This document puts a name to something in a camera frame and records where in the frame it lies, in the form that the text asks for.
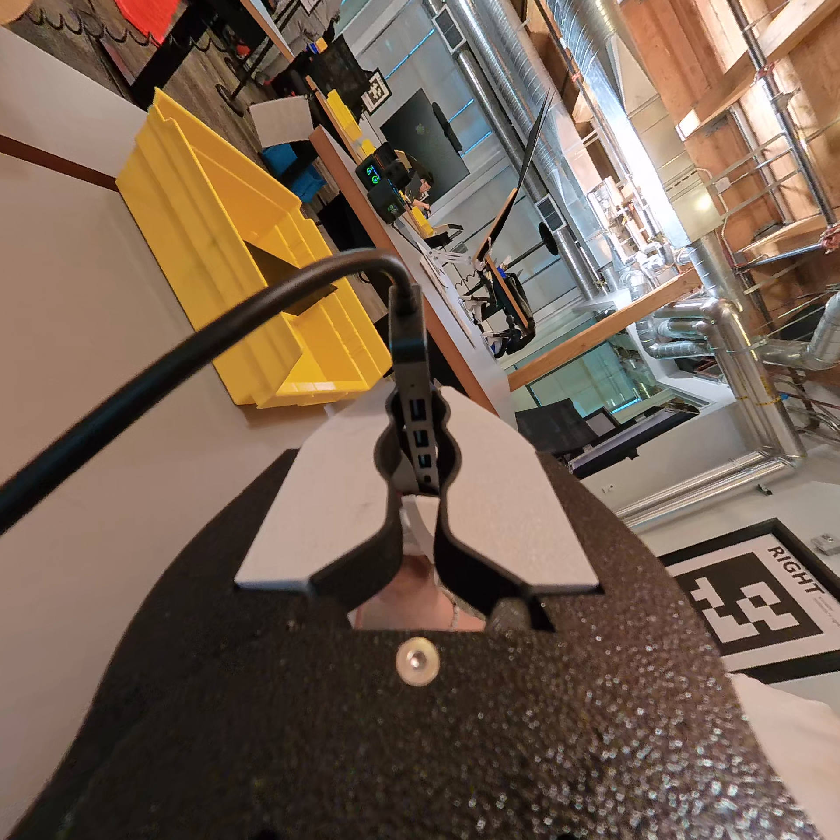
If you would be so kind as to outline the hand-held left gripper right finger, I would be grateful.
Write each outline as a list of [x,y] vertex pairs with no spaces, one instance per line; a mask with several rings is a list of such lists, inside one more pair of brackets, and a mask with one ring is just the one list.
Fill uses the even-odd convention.
[[444,587],[478,613],[601,583],[533,446],[450,386],[434,395],[440,477],[434,562]]

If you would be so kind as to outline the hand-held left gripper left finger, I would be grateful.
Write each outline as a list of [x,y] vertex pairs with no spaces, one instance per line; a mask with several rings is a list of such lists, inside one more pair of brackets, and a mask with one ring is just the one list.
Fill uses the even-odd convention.
[[375,387],[303,444],[235,575],[238,588],[327,598],[351,612],[392,581],[403,561],[401,449]]

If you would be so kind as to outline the yellow plastic bin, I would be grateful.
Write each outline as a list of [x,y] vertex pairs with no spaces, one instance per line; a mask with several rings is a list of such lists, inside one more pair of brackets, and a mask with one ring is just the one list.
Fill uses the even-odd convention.
[[[330,257],[301,201],[162,90],[116,184],[194,330]],[[391,355],[346,278],[213,362],[236,405],[353,399]]]

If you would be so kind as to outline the person's right hand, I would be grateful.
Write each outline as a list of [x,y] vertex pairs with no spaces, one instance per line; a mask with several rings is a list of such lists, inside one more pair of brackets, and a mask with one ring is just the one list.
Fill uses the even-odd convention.
[[445,631],[457,621],[458,608],[439,588],[432,562],[405,554],[392,581],[355,611],[359,631]]

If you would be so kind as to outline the black office chair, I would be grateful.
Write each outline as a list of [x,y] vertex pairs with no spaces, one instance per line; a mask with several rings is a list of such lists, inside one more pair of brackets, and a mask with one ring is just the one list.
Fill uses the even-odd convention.
[[619,423],[603,406],[583,415],[571,399],[515,412],[521,436],[539,452],[569,461],[635,425]]

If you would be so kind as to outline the wooden pillar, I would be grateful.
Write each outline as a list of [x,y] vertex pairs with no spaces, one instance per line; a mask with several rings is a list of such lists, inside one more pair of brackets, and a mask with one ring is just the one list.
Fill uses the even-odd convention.
[[543,353],[536,360],[517,368],[508,376],[511,392],[530,385],[608,341],[636,322],[653,315],[662,307],[679,301],[700,288],[700,279],[694,268],[681,272],[676,278],[632,301],[595,325]]

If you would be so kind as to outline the black bin divider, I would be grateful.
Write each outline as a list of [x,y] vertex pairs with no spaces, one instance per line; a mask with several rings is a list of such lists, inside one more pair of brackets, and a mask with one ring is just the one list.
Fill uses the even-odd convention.
[[[245,246],[268,287],[284,287],[298,273],[297,267],[263,248],[249,242],[245,242]],[[300,317],[320,301],[331,296],[336,290],[337,286],[333,283],[320,287],[284,308],[283,312]]]

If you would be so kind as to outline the black framed marker sign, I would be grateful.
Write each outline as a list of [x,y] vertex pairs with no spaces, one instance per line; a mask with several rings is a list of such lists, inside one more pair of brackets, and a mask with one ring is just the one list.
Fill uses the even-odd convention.
[[839,578],[777,518],[659,556],[727,670],[764,684],[837,674]]

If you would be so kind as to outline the black device green lights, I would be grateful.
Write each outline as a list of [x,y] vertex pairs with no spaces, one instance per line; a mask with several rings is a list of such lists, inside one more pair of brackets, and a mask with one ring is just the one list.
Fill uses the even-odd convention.
[[413,178],[413,165],[405,152],[386,141],[363,158],[355,174],[367,192],[384,182],[404,192]]
[[408,209],[404,195],[387,180],[374,184],[366,196],[384,224],[393,224]]

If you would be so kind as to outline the black tv monitor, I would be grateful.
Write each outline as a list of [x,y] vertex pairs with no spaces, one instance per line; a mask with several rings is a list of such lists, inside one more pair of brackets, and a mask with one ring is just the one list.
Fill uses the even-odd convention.
[[423,89],[383,122],[381,132],[396,150],[433,176],[427,198],[430,203],[440,200],[469,175],[457,135]]

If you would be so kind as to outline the white foam board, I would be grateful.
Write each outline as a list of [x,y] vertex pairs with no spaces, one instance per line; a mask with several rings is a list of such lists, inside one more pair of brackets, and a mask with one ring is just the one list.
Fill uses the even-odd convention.
[[306,97],[254,102],[248,107],[248,114],[262,151],[276,145],[308,140],[314,131],[310,101]]

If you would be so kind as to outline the yellow storage tray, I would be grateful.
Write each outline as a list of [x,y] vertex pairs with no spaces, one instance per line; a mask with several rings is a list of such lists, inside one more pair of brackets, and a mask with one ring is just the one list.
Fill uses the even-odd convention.
[[326,101],[328,103],[329,111],[341,131],[352,143],[360,143],[362,138],[361,126],[353,116],[352,111],[342,100],[339,92],[334,89],[331,90],[326,96]]

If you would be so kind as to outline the orange traffic cone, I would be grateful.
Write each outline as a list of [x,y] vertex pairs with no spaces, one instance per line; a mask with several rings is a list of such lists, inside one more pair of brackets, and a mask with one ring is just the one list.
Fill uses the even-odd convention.
[[180,1],[115,1],[123,18],[154,45],[160,47],[170,33]]

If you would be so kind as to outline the silver round duct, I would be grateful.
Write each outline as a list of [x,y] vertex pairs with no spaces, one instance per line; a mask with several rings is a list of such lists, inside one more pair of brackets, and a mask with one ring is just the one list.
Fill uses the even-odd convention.
[[839,300],[826,305],[809,341],[769,340],[759,348],[761,360],[804,371],[825,371],[839,363]]
[[698,322],[696,331],[708,341],[757,448],[795,464],[802,462],[806,452],[800,435],[753,349],[734,302],[719,297],[675,301],[653,316]]

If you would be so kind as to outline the rectangular metal duct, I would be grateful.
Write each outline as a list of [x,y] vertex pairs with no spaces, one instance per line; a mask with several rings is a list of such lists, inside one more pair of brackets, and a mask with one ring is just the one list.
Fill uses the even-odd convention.
[[614,34],[611,51],[627,117],[656,175],[650,207],[670,244],[686,247],[713,231],[721,216],[635,48]]

